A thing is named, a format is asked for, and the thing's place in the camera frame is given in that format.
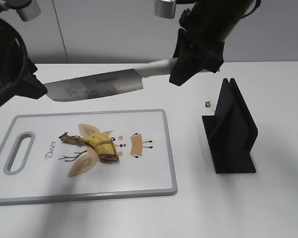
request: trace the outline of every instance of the deer antler drawing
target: deer antler drawing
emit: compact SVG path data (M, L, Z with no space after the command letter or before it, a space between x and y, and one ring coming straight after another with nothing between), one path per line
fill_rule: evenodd
M63 155L63 158L59 158L58 160L63 160L65 162L72 162L74 160L76 160L79 156L81 156L82 154L86 153L87 150L84 150L82 152L74 152L74 154L77 154L76 156L65 156Z

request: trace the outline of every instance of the banana peel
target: banana peel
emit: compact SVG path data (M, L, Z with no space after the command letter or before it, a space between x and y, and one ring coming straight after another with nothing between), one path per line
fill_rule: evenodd
M64 143L72 145L88 144L94 148L94 150L97 152L98 157L102 160L119 160L114 143L105 134L95 133L82 138L76 135L69 136L68 133L65 132L59 137L59 139L61 139L61 141L63 141Z

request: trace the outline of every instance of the cutting board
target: cutting board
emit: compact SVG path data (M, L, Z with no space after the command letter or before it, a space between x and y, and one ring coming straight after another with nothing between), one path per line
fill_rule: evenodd
M107 134L119 161L105 163L87 145L61 142L64 132ZM25 138L25 149L18 151ZM160 109L16 116L0 146L0 205L176 191L166 115Z

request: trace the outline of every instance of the black phone stand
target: black phone stand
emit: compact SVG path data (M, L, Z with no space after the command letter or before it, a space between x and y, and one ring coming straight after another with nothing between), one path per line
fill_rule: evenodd
M250 150L258 131L234 78L223 80L214 116L202 116L217 174L255 173Z

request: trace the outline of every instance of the knife handle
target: knife handle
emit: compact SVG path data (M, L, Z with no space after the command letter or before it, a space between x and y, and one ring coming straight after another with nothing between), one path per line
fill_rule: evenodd
M163 59L151 63L146 63L141 66L134 67L142 77L148 78L151 76L168 75L171 74L178 58Z

